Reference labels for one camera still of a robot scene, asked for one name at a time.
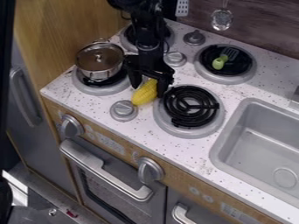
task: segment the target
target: oven handle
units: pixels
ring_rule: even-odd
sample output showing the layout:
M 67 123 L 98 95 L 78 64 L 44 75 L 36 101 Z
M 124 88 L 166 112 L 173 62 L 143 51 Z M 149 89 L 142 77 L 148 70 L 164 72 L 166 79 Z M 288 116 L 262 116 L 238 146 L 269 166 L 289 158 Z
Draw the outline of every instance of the oven handle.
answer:
M 186 206 L 184 206 L 180 203 L 177 203 L 174 206 L 171 214 L 172 214 L 173 219 L 179 224 L 196 224 L 196 222 L 194 222 L 186 217 L 187 208 L 186 208 Z
M 153 194 L 146 185 L 143 185 L 139 190 L 135 190 L 107 171 L 103 170 L 103 160 L 89 153 L 83 147 L 70 139 L 61 143 L 60 150 L 64 155 L 72 159 L 72 161 L 86 169 L 88 172 L 93 173 L 93 175 L 109 183 L 112 187 L 115 187 L 122 193 L 125 193 L 133 200 L 145 202 L 149 200 Z

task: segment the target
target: white countertop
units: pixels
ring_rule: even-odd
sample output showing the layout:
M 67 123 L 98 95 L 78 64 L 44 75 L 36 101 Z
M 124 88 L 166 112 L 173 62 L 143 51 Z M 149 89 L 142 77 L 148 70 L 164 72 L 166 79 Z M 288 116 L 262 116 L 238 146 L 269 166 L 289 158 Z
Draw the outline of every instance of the white countertop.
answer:
M 133 121 L 117 122 L 110 116 L 109 109 L 119 100 L 130 100 L 132 88 L 110 96 L 83 94 L 73 85 L 70 70 L 44 87 L 40 91 L 41 94 L 263 213 L 284 223 L 299 223 L 298 208 L 217 169 L 209 159 L 209 150 L 243 99 L 259 98 L 278 107 L 288 108 L 289 98 L 299 84 L 299 61 L 207 31 L 202 31 L 206 36 L 204 45 L 189 46 L 184 43 L 183 36 L 187 32 L 194 31 L 194 28 L 171 21 L 168 25 L 176 33 L 175 45 L 171 50 L 184 53 L 188 59 L 185 66 L 175 69 L 174 85 L 194 84 L 205 87 L 213 91 L 224 103 L 226 119 L 216 133 L 199 139 L 172 136 L 155 123 L 152 103 L 141 106 L 137 118 Z M 119 36 L 113 36 L 111 42 L 119 45 Z M 213 44 L 231 44 L 249 51 L 258 63 L 256 75 L 246 83 L 230 86 L 202 78 L 195 71 L 192 61 L 199 49 Z

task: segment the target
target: silver handle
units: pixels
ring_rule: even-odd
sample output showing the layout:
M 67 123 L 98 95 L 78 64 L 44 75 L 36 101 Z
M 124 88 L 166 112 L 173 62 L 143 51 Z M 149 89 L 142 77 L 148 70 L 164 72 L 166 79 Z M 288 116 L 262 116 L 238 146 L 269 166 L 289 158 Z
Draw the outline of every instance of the silver handle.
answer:
M 149 200 L 151 195 L 153 194 L 153 192 L 146 185 L 143 185 L 139 190 L 135 190 L 107 171 L 103 170 L 103 160 L 95 157 L 93 154 L 89 153 L 72 140 L 67 139 L 63 141 L 60 145 L 60 150 L 68 158 L 72 159 L 72 161 L 74 161 L 87 171 L 93 173 L 93 175 L 97 176 L 99 179 L 102 179 L 105 182 L 109 183 L 111 186 L 115 187 L 122 193 L 125 193 L 131 199 L 144 202 Z
M 26 87 L 26 93 L 22 92 L 21 81 Z M 42 122 L 42 119 L 38 116 L 37 107 L 31 98 L 29 89 L 24 80 L 24 73 L 19 67 L 15 67 L 10 70 L 10 89 L 13 97 L 15 98 L 17 107 L 28 125 L 30 127 L 38 126 Z
M 187 211 L 186 206 L 177 203 L 172 209 L 172 217 L 179 224 L 197 224 L 186 217 Z

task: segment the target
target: metal sink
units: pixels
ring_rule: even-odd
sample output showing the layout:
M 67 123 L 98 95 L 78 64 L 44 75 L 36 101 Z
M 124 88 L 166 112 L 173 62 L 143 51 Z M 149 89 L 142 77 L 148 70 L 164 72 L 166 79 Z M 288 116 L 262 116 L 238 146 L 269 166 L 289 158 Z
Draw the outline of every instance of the metal sink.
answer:
M 223 172 L 299 208 L 299 115 L 246 99 L 219 135 L 210 159 Z

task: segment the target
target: cabinet door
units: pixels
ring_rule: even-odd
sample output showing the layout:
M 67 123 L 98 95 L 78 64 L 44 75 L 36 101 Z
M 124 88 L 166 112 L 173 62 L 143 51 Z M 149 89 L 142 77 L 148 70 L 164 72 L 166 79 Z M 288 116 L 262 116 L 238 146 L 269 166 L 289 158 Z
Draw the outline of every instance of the cabinet door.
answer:
M 26 164 L 72 195 L 73 185 L 16 43 L 12 51 L 7 131 Z

